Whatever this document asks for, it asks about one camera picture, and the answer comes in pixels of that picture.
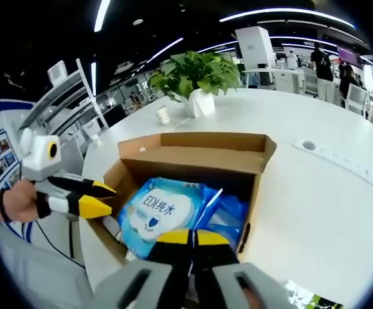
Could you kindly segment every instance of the box flap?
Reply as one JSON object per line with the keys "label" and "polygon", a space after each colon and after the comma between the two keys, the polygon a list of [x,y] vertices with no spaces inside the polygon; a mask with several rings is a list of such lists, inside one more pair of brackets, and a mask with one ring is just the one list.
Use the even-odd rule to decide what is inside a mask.
{"label": "box flap", "polygon": [[262,173],[276,149],[266,135],[226,132],[162,133],[118,144],[123,161],[141,160]]}

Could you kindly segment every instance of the black wristband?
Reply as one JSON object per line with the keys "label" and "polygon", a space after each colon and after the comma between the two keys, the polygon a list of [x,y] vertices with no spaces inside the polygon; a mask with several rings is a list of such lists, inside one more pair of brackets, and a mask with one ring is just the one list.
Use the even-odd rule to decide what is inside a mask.
{"label": "black wristband", "polygon": [[8,217],[5,211],[5,206],[4,206],[4,193],[7,191],[6,189],[2,189],[0,191],[0,213],[2,218],[4,219],[5,222],[11,222],[12,220]]}

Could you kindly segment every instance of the package of wipes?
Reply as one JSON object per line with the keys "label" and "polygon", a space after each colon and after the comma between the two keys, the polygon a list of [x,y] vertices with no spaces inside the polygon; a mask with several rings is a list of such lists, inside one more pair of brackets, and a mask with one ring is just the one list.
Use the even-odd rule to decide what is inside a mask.
{"label": "package of wipes", "polygon": [[192,229],[216,190],[200,183],[151,178],[118,216],[122,240],[138,258],[146,258],[163,233]]}

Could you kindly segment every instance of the open cardboard box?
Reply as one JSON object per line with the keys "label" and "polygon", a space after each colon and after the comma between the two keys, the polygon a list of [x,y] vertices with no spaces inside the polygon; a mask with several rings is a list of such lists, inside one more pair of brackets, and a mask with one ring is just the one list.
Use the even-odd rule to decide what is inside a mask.
{"label": "open cardboard box", "polygon": [[[162,133],[120,142],[120,160],[104,175],[116,190],[107,203],[116,218],[120,209],[152,177],[204,183],[224,189],[242,201],[250,201],[237,256],[244,252],[250,235],[261,174],[277,145],[266,135],[247,133]],[[127,249],[106,231],[100,220],[90,227],[111,253],[126,263]]]}

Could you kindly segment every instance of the chair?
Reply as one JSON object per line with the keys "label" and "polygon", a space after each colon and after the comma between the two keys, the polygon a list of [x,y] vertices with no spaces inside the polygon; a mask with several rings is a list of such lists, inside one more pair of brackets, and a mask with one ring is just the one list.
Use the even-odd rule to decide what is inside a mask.
{"label": "chair", "polygon": [[304,70],[304,94],[312,95],[314,98],[318,96],[318,77],[314,73],[309,73]]}
{"label": "chair", "polygon": [[345,99],[345,109],[353,111],[365,117],[365,105],[367,103],[369,93],[354,84],[349,84],[348,95]]}

